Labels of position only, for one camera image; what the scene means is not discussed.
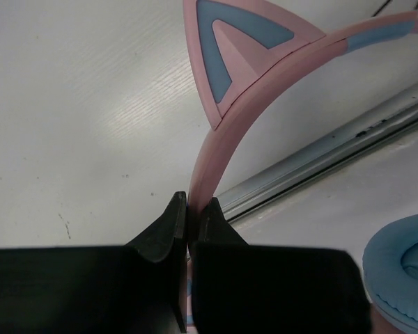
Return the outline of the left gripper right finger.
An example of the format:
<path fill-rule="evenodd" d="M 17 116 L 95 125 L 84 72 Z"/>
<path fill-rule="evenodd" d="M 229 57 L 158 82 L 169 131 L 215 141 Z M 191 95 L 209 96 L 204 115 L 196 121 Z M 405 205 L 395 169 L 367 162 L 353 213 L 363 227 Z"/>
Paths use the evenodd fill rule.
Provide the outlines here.
<path fill-rule="evenodd" d="M 191 257 L 199 333 L 371 332 L 359 268 L 343 250 L 250 245 L 212 199 Z"/>

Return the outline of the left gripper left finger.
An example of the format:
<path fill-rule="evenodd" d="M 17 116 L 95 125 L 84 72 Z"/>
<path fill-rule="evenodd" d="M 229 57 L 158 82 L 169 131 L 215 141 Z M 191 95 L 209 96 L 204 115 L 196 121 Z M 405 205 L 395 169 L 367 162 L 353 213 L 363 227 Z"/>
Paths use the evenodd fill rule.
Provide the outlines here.
<path fill-rule="evenodd" d="M 184 333 L 187 199 L 122 246 L 0 249 L 0 333 Z"/>

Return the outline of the pink blue cat-ear headphones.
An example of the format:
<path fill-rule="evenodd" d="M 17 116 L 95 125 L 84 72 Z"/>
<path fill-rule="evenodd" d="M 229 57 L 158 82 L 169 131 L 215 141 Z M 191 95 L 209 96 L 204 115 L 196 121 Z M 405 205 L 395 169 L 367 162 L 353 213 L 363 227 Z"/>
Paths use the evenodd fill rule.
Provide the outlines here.
<path fill-rule="evenodd" d="M 363 47 L 418 34 L 418 10 L 333 33 L 268 1 L 185 1 L 187 49 L 210 131 L 192 173 L 188 245 L 240 141 L 300 79 Z M 418 333 L 418 214 L 386 225 L 358 266 L 371 306 L 370 333 Z"/>

